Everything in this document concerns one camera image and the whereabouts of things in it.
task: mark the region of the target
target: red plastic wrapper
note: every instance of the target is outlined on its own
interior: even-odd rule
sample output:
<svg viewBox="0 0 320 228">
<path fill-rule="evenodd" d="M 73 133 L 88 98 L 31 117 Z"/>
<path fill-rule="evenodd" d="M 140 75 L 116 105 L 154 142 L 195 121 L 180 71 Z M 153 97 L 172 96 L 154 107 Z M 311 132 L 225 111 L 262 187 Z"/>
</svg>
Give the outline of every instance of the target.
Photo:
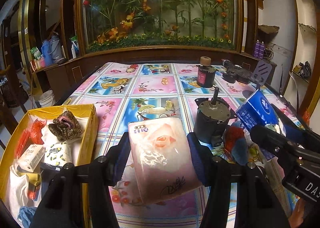
<svg viewBox="0 0 320 228">
<path fill-rule="evenodd" d="M 18 141 L 18 144 L 16 146 L 16 149 L 14 151 L 14 157 L 19 159 L 21 157 L 21 155 L 23 154 L 23 151 L 24 151 L 24 148 L 27 144 L 27 141 L 29 140 L 30 138 L 30 131 L 25 129 L 20 138 L 19 138 L 19 141 Z"/>
<path fill-rule="evenodd" d="M 42 133 L 41 129 L 46 125 L 46 121 L 40 121 L 38 119 L 33 122 L 30 130 L 30 138 L 34 144 L 42 145 L 43 141 L 41 139 Z"/>
</svg>

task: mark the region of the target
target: gold pillar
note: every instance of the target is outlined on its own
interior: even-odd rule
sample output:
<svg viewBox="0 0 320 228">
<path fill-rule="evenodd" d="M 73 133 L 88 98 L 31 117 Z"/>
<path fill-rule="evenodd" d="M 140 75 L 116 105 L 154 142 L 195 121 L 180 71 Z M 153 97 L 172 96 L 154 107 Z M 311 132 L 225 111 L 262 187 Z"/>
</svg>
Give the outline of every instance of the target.
<svg viewBox="0 0 320 228">
<path fill-rule="evenodd" d="M 45 25 L 45 1 L 46 0 L 20 0 L 18 13 L 18 35 L 20 53 L 23 67 L 29 84 L 33 78 L 32 92 L 35 95 L 42 94 L 49 89 L 49 82 L 45 72 L 34 73 L 30 61 L 33 60 L 30 49 L 37 46 L 40 50 L 41 43 L 46 34 Z"/>
</svg>

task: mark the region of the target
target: blue tissue pack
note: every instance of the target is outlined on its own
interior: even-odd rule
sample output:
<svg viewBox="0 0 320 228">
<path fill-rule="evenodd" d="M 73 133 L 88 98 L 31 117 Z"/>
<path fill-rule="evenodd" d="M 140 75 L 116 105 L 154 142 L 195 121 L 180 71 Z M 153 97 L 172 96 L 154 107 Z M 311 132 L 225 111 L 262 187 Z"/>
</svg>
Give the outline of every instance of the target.
<svg viewBox="0 0 320 228">
<path fill-rule="evenodd" d="M 247 98 L 236 110 L 236 114 L 248 131 L 255 125 L 267 125 L 269 128 L 279 126 L 277 114 L 260 90 Z"/>
</svg>

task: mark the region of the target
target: patterned tablecloth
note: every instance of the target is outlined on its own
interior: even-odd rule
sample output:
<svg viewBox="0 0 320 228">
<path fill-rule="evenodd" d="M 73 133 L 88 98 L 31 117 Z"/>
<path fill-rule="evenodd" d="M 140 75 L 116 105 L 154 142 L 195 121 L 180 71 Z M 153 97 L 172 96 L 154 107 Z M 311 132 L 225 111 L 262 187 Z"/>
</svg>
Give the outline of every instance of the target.
<svg viewBox="0 0 320 228">
<path fill-rule="evenodd" d="M 215 67 L 219 70 L 215 78 L 215 85 L 220 88 L 219 96 L 236 110 L 245 100 L 243 91 L 254 91 L 255 86 L 252 83 L 230 84 L 222 78 L 221 72 L 225 68 Z M 119 142 L 132 121 L 177 115 L 183 122 L 185 132 L 191 132 L 197 112 L 194 100 L 211 97 L 214 89 L 200 88 L 196 84 L 196 75 L 195 64 L 107 63 L 90 76 L 65 104 L 95 104 L 100 121 L 94 152 L 96 158 L 106 154 L 111 146 Z M 301 125 L 269 89 L 263 86 L 261 90 L 270 103 L 281 109 L 295 124 Z M 150 107 L 146 105 L 164 107 L 166 112 L 161 115 L 146 113 L 144 106 Z M 223 146 L 213 148 L 212 152 L 226 158 Z M 259 163 L 261 159 L 257 150 L 252 148 L 249 152 L 251 160 Z M 201 187 L 169 201 L 143 205 L 131 155 L 122 180 L 109 190 L 120 227 L 199 227 L 209 196 L 209 189 Z M 227 227 L 234 226 L 236 191 L 236 184 L 232 184 Z"/>
</svg>

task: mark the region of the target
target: blue cloth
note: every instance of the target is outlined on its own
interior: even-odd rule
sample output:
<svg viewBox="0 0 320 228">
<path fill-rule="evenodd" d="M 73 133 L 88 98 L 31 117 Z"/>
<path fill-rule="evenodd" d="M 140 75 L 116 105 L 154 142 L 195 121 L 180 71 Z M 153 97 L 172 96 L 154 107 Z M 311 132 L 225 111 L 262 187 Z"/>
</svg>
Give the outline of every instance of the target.
<svg viewBox="0 0 320 228">
<path fill-rule="evenodd" d="M 18 214 L 18 220 L 21 220 L 24 228 L 29 228 L 32 218 L 35 215 L 37 207 L 31 206 L 21 206 Z"/>
</svg>

